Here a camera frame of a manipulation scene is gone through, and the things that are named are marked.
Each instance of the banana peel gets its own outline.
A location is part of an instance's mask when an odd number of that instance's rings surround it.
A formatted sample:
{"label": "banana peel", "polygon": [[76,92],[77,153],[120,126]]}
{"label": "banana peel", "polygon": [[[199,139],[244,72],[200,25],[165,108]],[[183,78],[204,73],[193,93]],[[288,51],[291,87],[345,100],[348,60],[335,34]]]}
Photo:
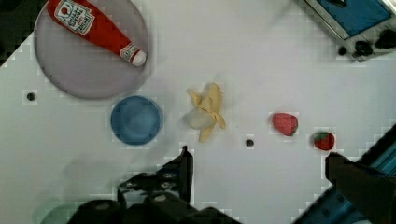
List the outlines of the banana peel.
{"label": "banana peel", "polygon": [[221,129],[226,128],[224,117],[219,113],[222,106],[221,89],[217,84],[211,83],[204,97],[191,89],[189,89],[189,95],[193,105],[197,109],[207,113],[215,121],[211,126],[201,129],[199,141],[203,143],[212,134],[216,124]]}

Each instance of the red fruit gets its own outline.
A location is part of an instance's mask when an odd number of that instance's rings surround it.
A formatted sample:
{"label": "red fruit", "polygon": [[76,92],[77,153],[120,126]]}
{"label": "red fruit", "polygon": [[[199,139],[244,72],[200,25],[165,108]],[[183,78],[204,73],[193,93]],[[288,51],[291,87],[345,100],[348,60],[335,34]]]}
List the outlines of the red fruit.
{"label": "red fruit", "polygon": [[323,150],[323,151],[329,151],[332,150],[334,147],[334,135],[332,133],[316,133],[314,135],[314,141],[315,141],[315,147]]}
{"label": "red fruit", "polygon": [[293,136],[298,128],[298,119],[286,113],[275,113],[272,122],[274,127],[286,136]]}

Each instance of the control box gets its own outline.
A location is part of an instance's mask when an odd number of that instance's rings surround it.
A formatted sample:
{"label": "control box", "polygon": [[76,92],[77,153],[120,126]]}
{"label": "control box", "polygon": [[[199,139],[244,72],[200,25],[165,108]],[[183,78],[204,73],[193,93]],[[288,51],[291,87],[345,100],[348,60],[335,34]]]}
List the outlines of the control box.
{"label": "control box", "polygon": [[396,0],[298,0],[359,62],[396,50]]}

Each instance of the ketchup label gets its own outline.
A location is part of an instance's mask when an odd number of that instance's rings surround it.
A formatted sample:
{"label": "ketchup label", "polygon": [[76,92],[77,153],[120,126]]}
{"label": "ketchup label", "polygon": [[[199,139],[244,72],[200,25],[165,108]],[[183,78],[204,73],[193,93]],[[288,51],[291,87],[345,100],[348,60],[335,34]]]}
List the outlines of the ketchup label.
{"label": "ketchup label", "polygon": [[131,61],[132,57],[134,56],[137,50],[138,50],[137,46],[130,43],[125,48],[120,50],[120,56],[121,58],[129,62]]}
{"label": "ketchup label", "polygon": [[82,35],[87,34],[92,27],[95,17],[91,14],[91,10],[72,0],[61,1],[55,10],[54,15],[61,23],[70,30]]}

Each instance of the white table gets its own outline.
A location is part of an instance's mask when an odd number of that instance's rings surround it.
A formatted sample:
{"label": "white table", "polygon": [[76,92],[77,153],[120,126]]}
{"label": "white table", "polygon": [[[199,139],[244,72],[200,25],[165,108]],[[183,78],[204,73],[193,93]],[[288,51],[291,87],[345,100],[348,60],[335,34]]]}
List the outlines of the white table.
{"label": "white table", "polygon": [[[134,2],[152,49],[137,91],[103,101],[58,91],[35,60],[32,36],[1,67],[2,223],[38,223],[54,202],[115,199],[121,181],[156,170],[184,145],[195,158],[194,206],[225,209],[243,223],[291,223],[329,187],[328,153],[312,147],[313,133],[335,133],[334,151],[356,160],[395,123],[396,54],[364,63],[336,56],[295,3]],[[228,127],[200,144],[183,121],[192,109],[186,90],[208,82],[222,87]],[[108,123],[112,106],[133,94],[154,99],[164,113],[160,135],[144,147],[125,146]],[[298,115],[294,137],[270,127],[276,111]]]}

